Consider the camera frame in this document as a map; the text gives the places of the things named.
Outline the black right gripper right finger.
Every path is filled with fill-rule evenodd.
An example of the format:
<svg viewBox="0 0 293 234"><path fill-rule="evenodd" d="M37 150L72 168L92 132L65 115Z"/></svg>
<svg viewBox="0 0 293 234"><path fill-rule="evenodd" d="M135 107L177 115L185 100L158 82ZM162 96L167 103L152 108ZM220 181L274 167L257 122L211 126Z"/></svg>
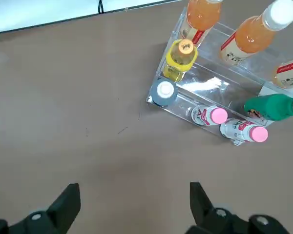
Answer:
<svg viewBox="0 0 293 234"><path fill-rule="evenodd" d="M200 182L191 182L190 209L195 221L188 234L289 234L275 218L253 214L247 221L225 208L214 207Z"/></svg>

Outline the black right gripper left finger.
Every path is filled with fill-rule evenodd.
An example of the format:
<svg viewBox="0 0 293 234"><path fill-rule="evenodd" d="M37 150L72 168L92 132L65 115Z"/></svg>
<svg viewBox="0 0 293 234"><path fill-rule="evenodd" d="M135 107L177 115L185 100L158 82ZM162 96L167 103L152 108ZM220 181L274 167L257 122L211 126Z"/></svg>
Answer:
<svg viewBox="0 0 293 234"><path fill-rule="evenodd" d="M72 183L46 210L35 211L12 226L0 219L0 234L65 234L80 209L80 187Z"/></svg>

